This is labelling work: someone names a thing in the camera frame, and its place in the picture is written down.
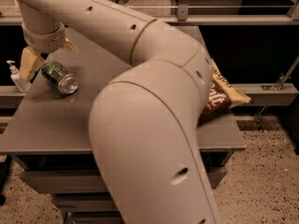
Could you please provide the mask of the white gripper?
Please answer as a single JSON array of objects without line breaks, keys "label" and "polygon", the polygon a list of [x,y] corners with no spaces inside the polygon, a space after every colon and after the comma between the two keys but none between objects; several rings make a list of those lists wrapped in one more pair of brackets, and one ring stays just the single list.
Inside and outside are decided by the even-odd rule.
[{"label": "white gripper", "polygon": [[28,45],[21,53],[20,77],[25,81],[30,81],[45,62],[38,52],[50,54],[60,48],[66,51],[78,51],[75,44],[65,38],[62,23],[59,24],[56,31],[44,35],[30,31],[24,23],[21,28],[24,40]]}]

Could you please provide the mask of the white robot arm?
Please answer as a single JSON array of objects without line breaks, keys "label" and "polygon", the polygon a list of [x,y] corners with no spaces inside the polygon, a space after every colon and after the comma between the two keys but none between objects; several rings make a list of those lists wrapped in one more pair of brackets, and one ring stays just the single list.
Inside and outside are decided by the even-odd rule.
[{"label": "white robot arm", "polygon": [[149,15],[107,0],[17,0],[27,43],[48,53],[64,23],[132,67],[97,95],[96,164],[125,224],[221,224],[197,122],[212,84],[206,48]]}]

